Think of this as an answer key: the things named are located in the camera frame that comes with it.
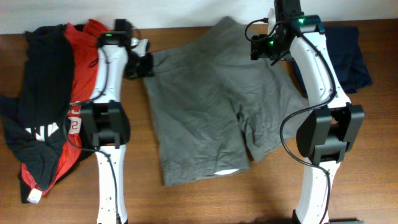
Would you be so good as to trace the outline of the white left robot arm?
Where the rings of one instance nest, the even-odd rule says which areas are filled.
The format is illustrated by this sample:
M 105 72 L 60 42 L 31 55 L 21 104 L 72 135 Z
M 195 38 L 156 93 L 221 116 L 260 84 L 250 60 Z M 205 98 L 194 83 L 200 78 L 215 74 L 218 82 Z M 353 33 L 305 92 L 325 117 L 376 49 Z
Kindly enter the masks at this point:
M 134 38 L 133 28 L 127 20 L 117 19 L 112 31 L 100 35 L 95 87 L 80 107 L 88 149 L 95 153 L 98 163 L 100 224 L 128 222 L 123 166 L 131 127 L 121 104 L 122 81 L 154 74 L 149 42 Z

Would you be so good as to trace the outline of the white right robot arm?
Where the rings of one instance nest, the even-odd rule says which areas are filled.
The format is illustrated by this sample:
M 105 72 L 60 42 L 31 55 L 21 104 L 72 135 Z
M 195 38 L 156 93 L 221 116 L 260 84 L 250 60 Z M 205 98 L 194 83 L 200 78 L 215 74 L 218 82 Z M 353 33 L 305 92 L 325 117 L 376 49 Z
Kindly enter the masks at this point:
M 305 15 L 300 1 L 275 1 L 266 18 L 266 34 L 249 38 L 251 60 L 297 63 L 309 106 L 288 115 L 280 125 L 308 113 L 296 132 L 300 157 L 286 152 L 304 166 L 300 200 L 292 223 L 330 223 L 328 215 L 333 179 L 349 152 L 364 120 L 361 105 L 352 104 L 342 89 L 326 46 L 325 28 L 318 15 Z

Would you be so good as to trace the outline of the grey shorts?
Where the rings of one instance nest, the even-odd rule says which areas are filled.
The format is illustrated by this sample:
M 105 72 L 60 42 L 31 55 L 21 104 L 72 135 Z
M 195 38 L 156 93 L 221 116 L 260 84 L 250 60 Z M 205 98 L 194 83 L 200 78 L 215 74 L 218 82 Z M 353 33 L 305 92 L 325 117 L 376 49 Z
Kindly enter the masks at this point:
M 303 123 L 308 101 L 280 65 L 251 60 L 244 33 L 224 17 L 197 40 L 154 54 L 144 84 L 165 185 L 247 170 Z

